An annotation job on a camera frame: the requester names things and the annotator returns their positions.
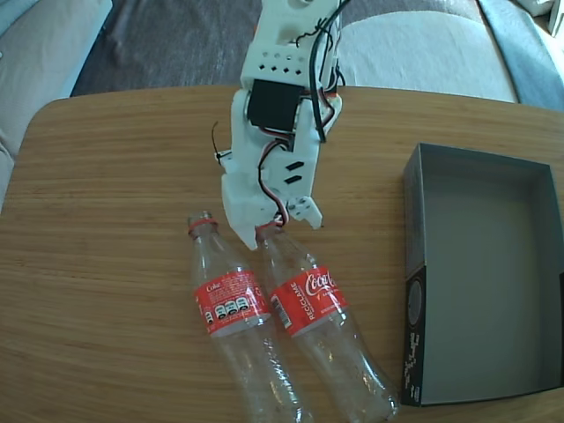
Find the fabric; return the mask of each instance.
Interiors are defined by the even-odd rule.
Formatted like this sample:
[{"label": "fabric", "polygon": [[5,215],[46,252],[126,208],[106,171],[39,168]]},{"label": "fabric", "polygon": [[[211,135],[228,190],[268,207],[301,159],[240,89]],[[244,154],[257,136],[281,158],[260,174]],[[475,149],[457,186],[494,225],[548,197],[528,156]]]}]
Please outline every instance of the fabric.
[{"label": "fabric", "polygon": [[[409,10],[482,19],[476,0],[353,0],[343,23]],[[261,0],[115,0],[72,95],[239,84],[260,11]]]},{"label": "fabric", "polygon": [[564,82],[532,17],[507,0],[479,0],[523,104],[564,111]]},{"label": "fabric", "polygon": [[555,0],[553,11],[548,21],[548,31],[552,37],[560,40],[562,50],[564,50],[564,2]]},{"label": "fabric", "polygon": [[540,16],[548,13],[554,4],[554,0],[517,0],[531,16]]},{"label": "fabric", "polygon": [[558,39],[554,39],[545,31],[538,31],[540,38],[546,46],[546,50],[553,59],[554,66],[560,74],[560,78],[564,81],[564,44],[559,43]]},{"label": "fabric", "polygon": [[0,143],[15,158],[33,115],[68,96],[110,0],[41,0],[0,38]]},{"label": "fabric", "polygon": [[27,12],[38,0],[0,0],[0,37],[17,18]]},{"label": "fabric", "polygon": [[398,12],[351,24],[339,62],[348,85],[516,101],[486,27],[445,13]]}]

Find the bottle label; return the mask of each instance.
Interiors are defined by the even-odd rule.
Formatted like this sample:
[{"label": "bottle label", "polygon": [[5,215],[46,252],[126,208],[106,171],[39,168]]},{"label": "bottle label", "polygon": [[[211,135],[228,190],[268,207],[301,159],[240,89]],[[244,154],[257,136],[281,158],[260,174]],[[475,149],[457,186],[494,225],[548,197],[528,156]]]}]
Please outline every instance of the bottle label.
[{"label": "bottle label", "polygon": [[325,267],[288,280],[272,292],[271,303],[291,336],[347,305]]},{"label": "bottle label", "polygon": [[194,296],[209,334],[243,319],[270,313],[252,271],[227,273],[200,286]]}]

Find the table surface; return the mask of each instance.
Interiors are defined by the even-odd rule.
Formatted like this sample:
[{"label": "table surface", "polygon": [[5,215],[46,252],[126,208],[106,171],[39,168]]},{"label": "table surface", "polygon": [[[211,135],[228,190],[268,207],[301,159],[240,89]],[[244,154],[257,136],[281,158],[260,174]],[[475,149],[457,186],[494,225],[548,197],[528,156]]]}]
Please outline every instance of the table surface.
[{"label": "table surface", "polygon": [[[26,134],[0,217],[0,420],[242,422],[238,394],[189,287],[190,212],[225,224],[221,168],[235,88],[106,93],[51,103]],[[402,171],[418,142],[553,165],[564,210],[564,115],[431,93],[346,88],[321,152],[325,227],[289,232],[331,268],[367,344],[399,384],[404,335]],[[280,333],[317,421],[339,422]],[[564,390],[415,409],[398,422],[564,421]]]}]

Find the coca-cola bottle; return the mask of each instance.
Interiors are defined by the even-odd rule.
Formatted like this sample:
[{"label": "coca-cola bottle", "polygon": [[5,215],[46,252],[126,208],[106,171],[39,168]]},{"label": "coca-cola bottle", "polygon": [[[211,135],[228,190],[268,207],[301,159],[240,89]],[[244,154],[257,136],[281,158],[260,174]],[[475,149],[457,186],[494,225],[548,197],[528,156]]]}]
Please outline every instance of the coca-cola bottle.
[{"label": "coca-cola bottle", "polygon": [[280,357],[267,302],[247,263],[209,212],[189,218],[192,284],[208,334],[229,364],[252,423],[311,423]]},{"label": "coca-cola bottle", "polygon": [[274,224],[257,228],[266,291],[286,331],[308,356],[350,423],[391,419],[399,409],[327,268]]}]

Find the cardboard box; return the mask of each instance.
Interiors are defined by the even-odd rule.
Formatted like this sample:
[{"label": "cardboard box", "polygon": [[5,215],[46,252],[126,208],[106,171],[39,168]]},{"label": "cardboard box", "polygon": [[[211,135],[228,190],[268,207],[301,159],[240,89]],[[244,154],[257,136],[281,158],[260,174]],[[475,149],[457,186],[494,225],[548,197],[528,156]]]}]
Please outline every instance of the cardboard box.
[{"label": "cardboard box", "polygon": [[404,171],[402,403],[564,385],[564,236],[549,166],[419,145]]}]

